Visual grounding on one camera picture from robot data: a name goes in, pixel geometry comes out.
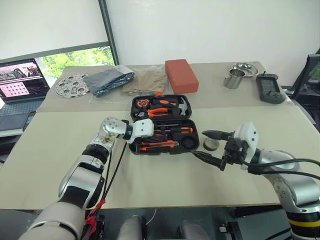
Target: white wall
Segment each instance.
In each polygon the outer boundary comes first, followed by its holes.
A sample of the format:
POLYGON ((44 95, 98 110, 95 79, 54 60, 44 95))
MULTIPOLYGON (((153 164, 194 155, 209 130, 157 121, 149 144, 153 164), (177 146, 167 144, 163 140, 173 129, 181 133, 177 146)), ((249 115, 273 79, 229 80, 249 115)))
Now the white wall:
POLYGON ((0 0, 0 59, 108 41, 97 0, 0 0))
POLYGON ((126 65, 260 61, 291 85, 320 47, 319 0, 106 0, 126 65))

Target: green trees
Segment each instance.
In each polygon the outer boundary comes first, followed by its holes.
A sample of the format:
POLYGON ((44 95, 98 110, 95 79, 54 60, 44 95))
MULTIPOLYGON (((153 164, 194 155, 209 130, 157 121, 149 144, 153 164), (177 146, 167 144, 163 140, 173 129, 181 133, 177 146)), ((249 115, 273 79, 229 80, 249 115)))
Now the green trees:
POLYGON ((46 66, 43 74, 54 78, 68 66, 114 65, 108 46, 44 56, 41 61, 46 66))

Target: laptop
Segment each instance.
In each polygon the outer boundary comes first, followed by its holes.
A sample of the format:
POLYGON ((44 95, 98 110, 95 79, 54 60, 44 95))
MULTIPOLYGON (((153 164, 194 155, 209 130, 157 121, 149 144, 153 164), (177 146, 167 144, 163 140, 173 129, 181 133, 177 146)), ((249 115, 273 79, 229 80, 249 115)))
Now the laptop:
POLYGON ((34 58, 0 63, 0 117, 35 112, 49 89, 34 58))

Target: red sponge block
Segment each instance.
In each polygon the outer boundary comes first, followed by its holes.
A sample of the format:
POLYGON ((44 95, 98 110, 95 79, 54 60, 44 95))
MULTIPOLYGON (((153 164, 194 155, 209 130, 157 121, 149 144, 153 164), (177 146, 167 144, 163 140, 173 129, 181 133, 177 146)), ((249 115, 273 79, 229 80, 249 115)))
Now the red sponge block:
POLYGON ((198 91, 199 81, 187 60, 165 61, 165 71, 175 94, 194 93, 198 91))

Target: laptop screen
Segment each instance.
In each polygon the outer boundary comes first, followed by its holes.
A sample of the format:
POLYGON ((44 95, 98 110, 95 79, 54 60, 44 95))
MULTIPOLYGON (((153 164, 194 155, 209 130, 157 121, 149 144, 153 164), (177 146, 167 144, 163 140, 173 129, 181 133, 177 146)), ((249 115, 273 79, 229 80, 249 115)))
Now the laptop screen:
POLYGON ((49 89, 34 58, 0 63, 0 97, 5 103, 44 98, 49 89))

